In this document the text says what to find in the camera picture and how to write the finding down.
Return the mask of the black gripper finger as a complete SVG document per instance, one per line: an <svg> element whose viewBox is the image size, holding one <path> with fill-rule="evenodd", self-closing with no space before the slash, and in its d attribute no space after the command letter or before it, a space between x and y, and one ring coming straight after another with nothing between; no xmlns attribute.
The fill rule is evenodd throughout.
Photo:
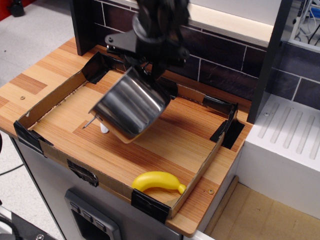
<svg viewBox="0 0 320 240"><path fill-rule="evenodd" d="M150 77L152 81L158 80L167 70L167 63L165 62L153 62L151 67Z"/></svg>

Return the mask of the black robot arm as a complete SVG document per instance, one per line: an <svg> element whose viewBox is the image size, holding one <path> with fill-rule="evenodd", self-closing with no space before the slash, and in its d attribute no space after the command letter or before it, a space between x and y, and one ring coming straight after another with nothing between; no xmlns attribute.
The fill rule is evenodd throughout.
<svg viewBox="0 0 320 240"><path fill-rule="evenodd" d="M189 1L139 0L137 4L132 30L105 37L107 52L130 66L151 64L151 76L159 79L168 67L183 67L190 56L180 30L189 22Z"/></svg>

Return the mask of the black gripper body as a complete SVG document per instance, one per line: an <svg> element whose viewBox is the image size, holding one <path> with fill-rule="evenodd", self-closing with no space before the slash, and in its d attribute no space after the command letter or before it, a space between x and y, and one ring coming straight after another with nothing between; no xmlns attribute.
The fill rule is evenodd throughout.
<svg viewBox="0 0 320 240"><path fill-rule="evenodd" d="M130 65L159 63L183 67L190 51L183 46L183 35L177 27L160 37L145 37L130 30L105 37L107 53L125 60Z"/></svg>

